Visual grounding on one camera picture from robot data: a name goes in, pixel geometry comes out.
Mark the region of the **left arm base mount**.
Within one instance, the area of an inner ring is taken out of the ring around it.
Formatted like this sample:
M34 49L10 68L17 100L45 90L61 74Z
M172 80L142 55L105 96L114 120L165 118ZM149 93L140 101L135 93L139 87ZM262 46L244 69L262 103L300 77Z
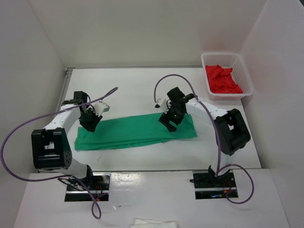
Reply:
M75 179L58 178L57 180L66 185L65 202L92 201L89 193ZM82 182L97 201L109 200L110 173L94 172L91 183L86 180L82 180Z

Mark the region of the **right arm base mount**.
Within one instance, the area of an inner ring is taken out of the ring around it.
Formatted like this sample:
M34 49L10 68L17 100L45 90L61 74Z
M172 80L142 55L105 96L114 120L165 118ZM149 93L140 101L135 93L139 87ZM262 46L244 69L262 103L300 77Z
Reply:
M214 180L208 171L195 171L190 183L194 186L195 198L223 199L229 193L230 198L238 198L234 173L229 171L223 178Z

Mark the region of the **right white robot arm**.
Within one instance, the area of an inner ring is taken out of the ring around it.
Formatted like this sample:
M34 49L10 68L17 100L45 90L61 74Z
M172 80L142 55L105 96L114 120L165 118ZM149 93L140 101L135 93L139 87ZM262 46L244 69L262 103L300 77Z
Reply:
M219 150L215 161L208 168L208 181L214 187L219 186L231 167L230 158L251 140L241 112L235 108L227 110L209 104L194 93L185 95L178 87L171 89L167 97L155 99L155 108L162 110L159 122L169 132L175 132L176 126L189 114L210 122L213 126Z

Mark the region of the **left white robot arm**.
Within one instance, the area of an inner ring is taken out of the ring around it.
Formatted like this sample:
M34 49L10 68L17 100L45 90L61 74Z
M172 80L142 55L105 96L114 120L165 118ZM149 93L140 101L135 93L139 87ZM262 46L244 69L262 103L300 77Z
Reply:
M85 131L93 133L103 118L102 114L110 108L103 101L94 105L87 104L88 99L87 93L74 92L73 99L61 104L60 113L49 124L31 134L34 167L37 170L75 176L78 185L84 190L93 187L93 172L89 165L73 159L67 134L77 121Z

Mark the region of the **green tank top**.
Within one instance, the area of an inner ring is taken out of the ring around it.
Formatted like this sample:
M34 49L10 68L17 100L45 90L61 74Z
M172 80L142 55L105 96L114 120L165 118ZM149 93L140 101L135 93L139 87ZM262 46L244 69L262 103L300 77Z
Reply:
M161 113L154 113L104 120L94 132L78 127L75 150L117 150L197 137L191 115L184 116L172 133L159 122L160 116Z

